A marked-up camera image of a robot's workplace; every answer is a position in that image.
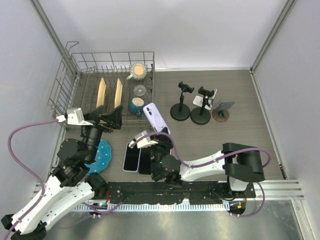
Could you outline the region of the black phone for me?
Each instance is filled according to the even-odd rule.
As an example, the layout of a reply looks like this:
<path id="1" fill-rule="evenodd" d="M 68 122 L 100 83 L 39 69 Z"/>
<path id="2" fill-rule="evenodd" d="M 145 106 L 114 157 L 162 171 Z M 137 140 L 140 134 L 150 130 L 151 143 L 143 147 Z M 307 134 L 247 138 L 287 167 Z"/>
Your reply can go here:
<path id="1" fill-rule="evenodd" d="M 138 173 L 141 175 L 151 174 L 151 150 L 149 148 L 142 148 L 139 158 Z"/>

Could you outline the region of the lavender case phone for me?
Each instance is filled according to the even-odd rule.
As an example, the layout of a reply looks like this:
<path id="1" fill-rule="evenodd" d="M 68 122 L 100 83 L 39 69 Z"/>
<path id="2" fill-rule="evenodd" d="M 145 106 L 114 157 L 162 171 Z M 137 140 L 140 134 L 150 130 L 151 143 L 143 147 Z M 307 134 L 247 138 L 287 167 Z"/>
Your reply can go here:
<path id="1" fill-rule="evenodd" d="M 125 154 L 124 154 L 124 160 L 123 160 L 123 166 L 122 170 L 124 172 L 137 172 L 139 168 L 140 163 L 140 156 L 141 156 L 141 149 L 134 146 L 133 148 L 130 147 L 130 143 L 127 143 Z"/>

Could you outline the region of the black gooseneck phone stand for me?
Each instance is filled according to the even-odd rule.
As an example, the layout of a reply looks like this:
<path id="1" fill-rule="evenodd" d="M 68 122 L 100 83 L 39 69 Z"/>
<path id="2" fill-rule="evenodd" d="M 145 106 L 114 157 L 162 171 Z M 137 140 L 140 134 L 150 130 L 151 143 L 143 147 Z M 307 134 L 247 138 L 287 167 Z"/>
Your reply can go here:
<path id="1" fill-rule="evenodd" d="M 179 103 L 176 103 L 171 107 L 170 116 L 176 121 L 185 121 L 190 117 L 191 111 L 190 108 L 184 104 L 184 93 L 191 94 L 195 88 L 190 87 L 188 84 L 185 84 L 182 81 L 178 84 L 178 87 L 181 89 Z"/>

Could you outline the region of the black round-base phone stand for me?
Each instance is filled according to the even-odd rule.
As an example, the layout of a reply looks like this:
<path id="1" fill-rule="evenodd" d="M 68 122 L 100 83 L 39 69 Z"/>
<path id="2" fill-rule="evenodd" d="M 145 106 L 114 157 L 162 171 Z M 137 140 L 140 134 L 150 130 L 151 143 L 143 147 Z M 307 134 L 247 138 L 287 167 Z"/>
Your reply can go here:
<path id="1" fill-rule="evenodd" d="M 198 93 L 202 95 L 201 106 L 197 105 L 197 107 L 191 111 L 190 118 L 192 122 L 197 125 L 206 125 L 211 119 L 210 110 L 212 108 L 215 90 L 207 90 L 201 86 L 198 89 Z"/>

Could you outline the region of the wooden base phone stand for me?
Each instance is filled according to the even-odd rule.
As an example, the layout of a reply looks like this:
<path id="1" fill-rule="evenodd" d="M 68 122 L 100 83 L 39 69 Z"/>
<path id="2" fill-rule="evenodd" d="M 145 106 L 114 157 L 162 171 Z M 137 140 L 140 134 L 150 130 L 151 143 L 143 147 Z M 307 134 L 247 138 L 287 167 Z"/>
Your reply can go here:
<path id="1" fill-rule="evenodd" d="M 234 101 L 219 101 L 212 111 L 212 117 L 214 118 L 214 120 L 220 123 L 226 122 L 230 117 L 229 109 L 234 104 Z"/>

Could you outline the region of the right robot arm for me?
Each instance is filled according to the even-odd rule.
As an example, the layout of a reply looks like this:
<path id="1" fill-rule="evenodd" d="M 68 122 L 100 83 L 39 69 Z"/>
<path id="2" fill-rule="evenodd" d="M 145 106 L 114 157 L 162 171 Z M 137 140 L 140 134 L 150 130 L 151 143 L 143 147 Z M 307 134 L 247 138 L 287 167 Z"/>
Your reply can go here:
<path id="1" fill-rule="evenodd" d="M 213 175 L 227 176 L 226 193 L 233 198 L 245 192 L 249 183 L 265 180 L 261 152 L 258 147 L 238 143 L 224 143 L 222 149 L 209 156 L 196 160 L 183 161 L 178 154 L 171 154 L 175 145 L 170 138 L 150 147 L 150 175 L 158 182 L 180 187 L 183 182 L 193 183 L 201 178 Z"/>

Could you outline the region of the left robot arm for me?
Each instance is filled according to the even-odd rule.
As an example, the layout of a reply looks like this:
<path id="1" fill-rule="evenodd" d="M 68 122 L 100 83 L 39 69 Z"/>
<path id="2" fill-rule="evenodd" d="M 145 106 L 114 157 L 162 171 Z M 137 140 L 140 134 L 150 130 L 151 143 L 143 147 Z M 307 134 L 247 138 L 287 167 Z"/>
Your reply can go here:
<path id="1" fill-rule="evenodd" d="M 19 127 L 9 135 L 9 153 L 38 180 L 41 190 L 19 212 L 7 214 L 1 219 L 7 230 L 4 239 L 42 240 L 73 207 L 91 198 L 100 200 L 106 195 L 108 184 L 98 172 L 90 172 L 88 166 L 96 162 L 102 134 L 121 129 L 122 111 L 121 105 L 108 113 L 104 112 L 102 105 L 88 113 L 76 107 L 69 108 L 55 119 L 40 122 L 40 125 L 66 123 L 81 129 L 80 140 L 68 138 L 61 143 L 57 153 L 59 163 L 46 182 L 24 165 L 12 150 L 14 134 L 31 125 Z"/>

